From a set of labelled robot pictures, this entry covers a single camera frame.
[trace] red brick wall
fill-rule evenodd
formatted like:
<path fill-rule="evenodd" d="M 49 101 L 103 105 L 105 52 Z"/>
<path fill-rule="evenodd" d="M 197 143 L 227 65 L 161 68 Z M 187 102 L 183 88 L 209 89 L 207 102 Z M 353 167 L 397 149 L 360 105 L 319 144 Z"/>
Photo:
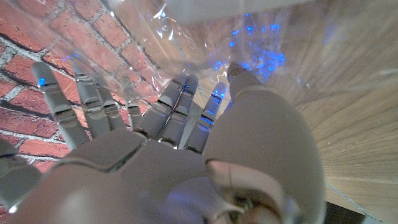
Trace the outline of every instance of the red brick wall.
<path fill-rule="evenodd" d="M 84 122 L 72 67 L 54 45 L 81 50 L 100 69 L 153 71 L 130 33 L 99 0 L 0 1 L 0 138 L 8 139 L 27 162 L 45 172 L 68 153 L 56 123 L 37 89 L 30 70 L 35 61 L 50 65 L 79 120 Z M 144 111 L 157 97 L 155 88 L 139 75 L 136 90 L 155 95 L 140 102 Z M 115 96 L 127 121 L 123 100 Z M 0 207 L 0 222 L 4 220 Z"/>

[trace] clear plastic wrap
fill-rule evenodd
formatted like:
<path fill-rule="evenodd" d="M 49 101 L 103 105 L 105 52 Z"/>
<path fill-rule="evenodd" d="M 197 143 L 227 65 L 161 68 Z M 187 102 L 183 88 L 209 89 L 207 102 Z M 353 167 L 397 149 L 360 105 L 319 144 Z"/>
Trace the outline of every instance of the clear plastic wrap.
<path fill-rule="evenodd" d="M 200 81 L 195 101 L 204 106 L 214 86 L 228 82 L 226 69 L 231 62 L 253 70 L 266 87 L 293 105 L 398 84 L 397 1 L 309 1 L 250 13 L 241 8 L 233 17 L 195 24 L 179 24 L 161 0 L 103 1 L 107 9 L 101 15 L 107 11 L 132 38 L 131 43 L 114 47 L 114 53 L 120 55 L 127 45 L 136 45 L 150 62 L 139 69 L 144 58 L 133 54 L 130 61 L 115 62 L 103 53 L 100 45 L 109 45 L 103 38 L 100 43 L 90 38 L 76 41 L 79 35 L 101 33 L 85 33 L 62 21 L 68 10 L 75 9 L 81 23 L 95 27 L 98 16 L 85 16 L 94 7 L 89 1 L 38 2 L 57 7 L 51 14 L 32 16 L 31 35 L 61 56 L 59 61 L 70 62 L 128 100 L 158 95 L 174 76 L 194 73 Z M 56 30 L 57 35 L 44 34 L 37 26 Z M 135 91 L 128 78 L 137 77 L 154 91 Z M 226 95 L 222 109 L 229 99 Z"/>

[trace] brick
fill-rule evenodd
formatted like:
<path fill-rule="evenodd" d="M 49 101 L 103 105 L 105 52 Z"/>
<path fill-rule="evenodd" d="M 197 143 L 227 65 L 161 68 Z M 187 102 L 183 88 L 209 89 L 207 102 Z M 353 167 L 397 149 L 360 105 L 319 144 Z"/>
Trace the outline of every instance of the brick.
<path fill-rule="evenodd" d="M 147 83 L 147 82 L 142 82 L 138 85 L 136 85 L 136 92 L 140 94 L 142 98 L 147 97 L 147 96 L 154 96 L 157 93 L 154 91 L 154 89 Z"/>
<path fill-rule="evenodd" d="M 16 84 L 7 82 L 5 80 L 0 79 L 0 97 L 4 97 L 10 90 L 12 90 Z"/>
<path fill-rule="evenodd" d="M 102 44 L 84 23 L 79 22 L 70 10 L 54 19 L 51 26 L 105 70 L 113 72 L 119 67 L 121 59 Z"/>
<path fill-rule="evenodd" d="M 0 129 L 50 138 L 57 132 L 57 124 L 19 111 L 0 108 Z"/>
<path fill-rule="evenodd" d="M 148 83 L 153 84 L 154 79 L 152 79 L 152 77 L 155 77 L 155 72 L 153 69 L 151 68 L 145 68 L 141 71 L 138 72 L 138 74 L 140 74 L 142 77 L 144 77 Z"/>
<path fill-rule="evenodd" d="M 117 102 L 119 102 L 120 104 L 124 105 L 124 99 L 122 99 L 120 96 L 118 96 L 118 95 L 116 95 L 116 94 L 114 94 L 114 93 L 112 93 L 112 92 L 111 92 L 111 94 L 112 94 L 112 97 L 113 97 L 113 99 L 114 99 L 115 101 L 117 101 Z"/>
<path fill-rule="evenodd" d="M 128 65 L 123 65 L 120 67 L 114 74 L 114 76 L 121 80 L 122 77 L 129 77 L 133 83 L 137 83 L 141 77 L 137 74 L 137 72 L 132 70 L 132 67 Z"/>
<path fill-rule="evenodd" d="M 12 72 L 16 78 L 19 78 L 32 86 L 37 86 L 31 69 L 34 62 L 35 61 L 30 58 L 15 55 L 6 65 L 6 70 Z"/>
<path fill-rule="evenodd" d="M 139 107 L 139 111 L 141 113 L 145 112 L 146 110 L 148 110 L 149 106 L 146 105 L 145 103 L 143 103 L 142 101 L 138 102 L 138 107 Z"/>
<path fill-rule="evenodd" d="M 67 0 L 75 10 L 86 20 L 90 20 L 95 14 L 103 10 L 99 0 Z"/>
<path fill-rule="evenodd" d="M 75 111 L 77 119 L 80 121 L 80 124 L 83 127 L 88 128 L 87 122 L 86 122 L 86 118 L 85 118 L 85 114 L 83 113 L 83 111 L 80 110 L 80 109 L 77 109 L 77 108 L 74 108 L 73 110 Z"/>
<path fill-rule="evenodd" d="M 69 152 L 70 150 L 66 144 L 51 143 L 36 139 L 25 140 L 19 147 L 20 154 L 32 156 L 63 157 Z"/>
<path fill-rule="evenodd" d="M 129 113 L 127 112 L 127 110 L 120 109 L 119 112 L 120 112 L 120 116 L 122 117 L 124 123 L 127 125 L 130 125 Z"/>
<path fill-rule="evenodd" d="M 128 38 L 115 18 L 109 13 L 98 18 L 93 27 L 100 33 L 115 49 L 120 47 Z"/>
<path fill-rule="evenodd" d="M 26 16 L 5 1 L 0 1 L 0 33 L 33 52 L 44 49 L 54 39 L 42 21 Z"/>
<path fill-rule="evenodd" d="M 58 0 L 32 1 L 17 0 L 19 5 L 33 16 L 42 17 L 50 14 L 57 6 Z"/>
<path fill-rule="evenodd" d="M 60 57 L 53 52 L 49 52 L 43 56 L 43 60 L 59 69 L 65 70 L 69 75 L 73 75 L 72 66 L 66 60 L 66 55 L 64 57 Z"/>
<path fill-rule="evenodd" d="M 30 58 L 15 55 L 6 65 L 6 70 L 12 72 L 16 78 L 21 79 L 32 86 L 37 86 L 31 69 L 34 62 L 35 61 Z M 55 78 L 57 78 L 61 89 L 67 96 L 68 100 L 75 103 L 80 102 L 75 81 L 56 71 L 52 72 L 55 75 Z"/>
<path fill-rule="evenodd" d="M 0 207 L 0 223 L 6 223 L 8 217 L 10 214 L 7 212 L 6 208 L 4 208 L 2 205 Z"/>
<path fill-rule="evenodd" d="M 2 54 L 6 50 L 6 46 L 0 43 L 0 54 Z"/>
<path fill-rule="evenodd" d="M 145 100 L 146 102 L 148 102 L 149 104 L 151 104 L 151 105 L 153 105 L 153 104 L 157 101 L 157 99 L 159 99 L 159 95 L 150 96 L 150 97 L 145 97 L 145 98 L 144 98 L 144 100 Z"/>
<path fill-rule="evenodd" d="M 34 161 L 32 163 L 33 166 L 35 166 L 42 174 L 46 173 L 54 164 L 56 161 Z"/>
<path fill-rule="evenodd" d="M 137 71 L 141 71 L 148 67 L 147 57 L 138 49 L 134 43 L 129 44 L 122 50 L 122 56 L 133 66 Z"/>
<path fill-rule="evenodd" d="M 9 143 L 11 143 L 11 144 L 13 144 L 13 145 L 18 144 L 19 141 L 22 140 L 22 138 L 20 138 L 20 137 L 8 136 L 8 135 L 5 135 L 5 134 L 0 134 L 0 138 L 9 141 Z"/>
<path fill-rule="evenodd" d="M 35 111 L 42 114 L 49 114 L 50 110 L 44 100 L 43 93 L 30 89 L 22 90 L 14 99 L 10 101 L 11 104 L 22 106 L 23 108 Z"/>

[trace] plastic bag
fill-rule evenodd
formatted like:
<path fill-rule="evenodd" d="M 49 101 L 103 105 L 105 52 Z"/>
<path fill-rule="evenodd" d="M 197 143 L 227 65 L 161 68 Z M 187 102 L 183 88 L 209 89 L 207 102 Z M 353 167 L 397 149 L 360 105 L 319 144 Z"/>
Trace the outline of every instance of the plastic bag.
<path fill-rule="evenodd" d="M 113 53 L 123 55 L 127 45 L 136 43 L 136 50 L 150 62 L 140 69 L 136 65 L 145 60 L 140 54 L 131 56 L 134 65 L 124 63 L 127 60 L 119 65 L 105 53 L 101 45 L 109 43 L 103 38 L 77 41 L 79 35 L 102 34 L 101 30 L 86 33 L 62 20 L 74 9 L 81 23 L 96 29 L 96 20 L 107 9 L 89 15 L 96 7 L 93 2 L 39 1 L 48 7 L 55 5 L 55 10 L 32 18 L 32 36 L 48 42 L 49 52 L 61 55 L 63 61 L 127 100 L 159 95 L 174 76 L 193 73 L 200 81 L 195 102 L 204 106 L 213 87 L 228 82 L 226 69 L 231 62 L 253 70 L 268 89 L 293 105 L 344 91 L 398 84 L 397 1 L 309 1 L 250 13 L 242 8 L 239 15 L 196 24 L 179 24 L 160 0 L 104 2 L 110 16 L 132 37 L 131 43 L 112 46 Z M 47 26 L 58 36 L 44 35 L 35 26 Z M 152 91 L 136 91 L 137 78 L 145 80 Z M 221 112 L 229 99 L 226 95 Z"/>

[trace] white robotic hand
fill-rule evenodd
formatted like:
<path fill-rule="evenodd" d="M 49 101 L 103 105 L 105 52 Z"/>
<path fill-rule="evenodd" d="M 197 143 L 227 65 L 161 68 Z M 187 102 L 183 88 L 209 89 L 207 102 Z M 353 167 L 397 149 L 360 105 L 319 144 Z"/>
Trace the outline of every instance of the white robotic hand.
<path fill-rule="evenodd" d="M 195 76 L 173 79 L 142 119 L 128 102 L 127 131 L 109 92 L 77 73 L 89 141 L 50 69 L 37 63 L 33 71 L 73 150 L 41 178 L 11 223 L 322 222 L 323 172 L 311 132 L 249 71 L 231 66 L 234 106 L 209 136 L 226 89 L 219 83 L 188 150 L 176 148 Z"/>

